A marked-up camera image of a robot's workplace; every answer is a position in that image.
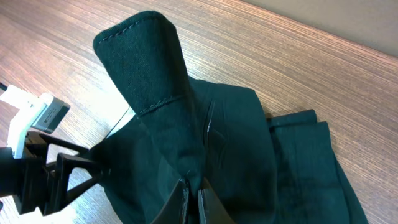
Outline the black shorts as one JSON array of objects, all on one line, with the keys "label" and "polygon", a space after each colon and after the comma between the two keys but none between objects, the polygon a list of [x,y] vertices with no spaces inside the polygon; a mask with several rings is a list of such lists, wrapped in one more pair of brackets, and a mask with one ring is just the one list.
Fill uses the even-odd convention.
[{"label": "black shorts", "polygon": [[267,118],[254,90],[188,76],[175,26],[144,11],[100,32],[93,49],[134,112],[88,157],[123,223],[150,223],[179,179],[199,222],[207,179],[235,223],[366,223],[314,110]]}]

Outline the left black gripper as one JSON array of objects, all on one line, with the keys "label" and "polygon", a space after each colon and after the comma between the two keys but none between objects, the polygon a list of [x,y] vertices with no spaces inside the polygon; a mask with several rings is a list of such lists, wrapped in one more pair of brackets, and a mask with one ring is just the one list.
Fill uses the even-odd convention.
[{"label": "left black gripper", "polygon": [[[50,146],[58,146],[75,154],[59,152],[53,162],[47,162]],[[1,196],[12,196],[19,214],[33,212],[43,215],[62,211],[104,176],[103,167],[83,158],[87,148],[30,131],[22,145],[22,157],[15,159],[10,147],[1,148]],[[72,181],[74,171],[89,176]]]}]

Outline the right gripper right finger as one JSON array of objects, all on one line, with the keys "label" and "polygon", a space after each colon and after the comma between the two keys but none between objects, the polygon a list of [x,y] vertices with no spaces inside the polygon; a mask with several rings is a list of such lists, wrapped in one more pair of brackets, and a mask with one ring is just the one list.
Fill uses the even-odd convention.
[{"label": "right gripper right finger", "polygon": [[235,224],[207,179],[198,191],[200,224]]}]

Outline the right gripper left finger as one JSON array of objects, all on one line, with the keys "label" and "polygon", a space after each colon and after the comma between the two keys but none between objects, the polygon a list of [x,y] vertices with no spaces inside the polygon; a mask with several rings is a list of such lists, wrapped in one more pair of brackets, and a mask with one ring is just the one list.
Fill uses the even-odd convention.
[{"label": "right gripper left finger", "polygon": [[169,199],[151,224],[187,224],[189,209],[189,183],[179,179]]}]

